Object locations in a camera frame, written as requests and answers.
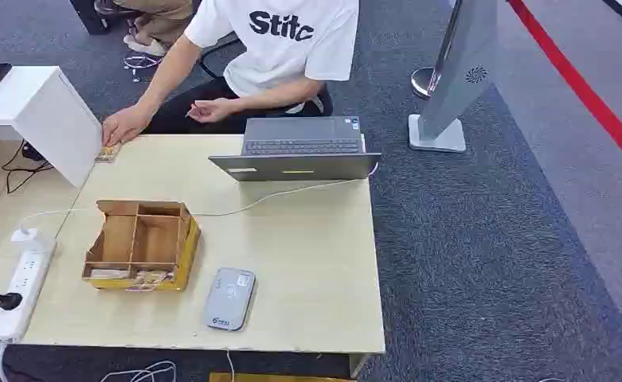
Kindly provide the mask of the person's right hand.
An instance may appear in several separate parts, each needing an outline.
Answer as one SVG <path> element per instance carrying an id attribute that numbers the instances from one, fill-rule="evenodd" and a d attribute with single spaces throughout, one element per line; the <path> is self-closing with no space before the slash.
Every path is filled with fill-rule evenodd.
<path id="1" fill-rule="evenodd" d="M 150 123 L 154 112 L 138 104 L 108 116 L 102 124 L 104 146 L 124 144 L 137 137 Z"/>

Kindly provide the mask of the person's left hand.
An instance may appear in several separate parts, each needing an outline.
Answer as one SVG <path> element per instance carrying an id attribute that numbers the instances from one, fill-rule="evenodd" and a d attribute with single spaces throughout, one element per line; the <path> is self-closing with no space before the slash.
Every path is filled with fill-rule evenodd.
<path id="1" fill-rule="evenodd" d="M 195 100 L 186 116 L 199 123 L 215 123 L 238 111 L 234 99 Z"/>

